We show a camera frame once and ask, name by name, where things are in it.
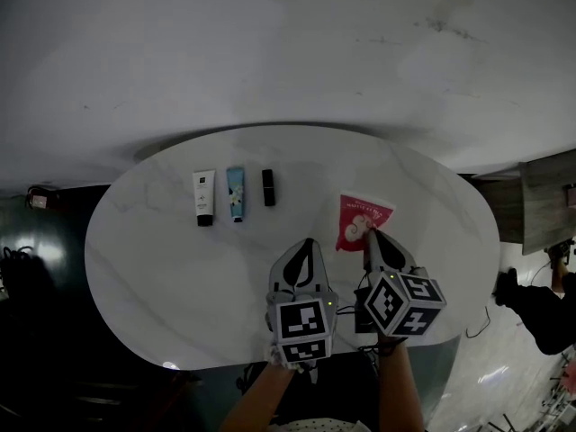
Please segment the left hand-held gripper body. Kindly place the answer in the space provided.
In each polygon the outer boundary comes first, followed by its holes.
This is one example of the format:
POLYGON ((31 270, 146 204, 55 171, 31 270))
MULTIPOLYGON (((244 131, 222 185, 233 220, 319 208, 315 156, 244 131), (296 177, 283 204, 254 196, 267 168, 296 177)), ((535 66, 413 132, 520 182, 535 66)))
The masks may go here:
POLYGON ((336 293, 270 292, 266 300, 273 348, 283 365, 312 366, 331 357, 337 323, 336 293))

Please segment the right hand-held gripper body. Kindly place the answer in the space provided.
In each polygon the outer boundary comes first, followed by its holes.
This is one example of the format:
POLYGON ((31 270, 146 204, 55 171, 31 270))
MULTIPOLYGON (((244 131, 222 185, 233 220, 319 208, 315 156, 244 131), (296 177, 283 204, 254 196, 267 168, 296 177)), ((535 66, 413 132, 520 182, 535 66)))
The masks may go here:
POLYGON ((392 338, 425 335, 446 306, 437 281, 415 266, 407 272, 383 267, 371 272, 355 297, 355 332, 379 331, 392 338))

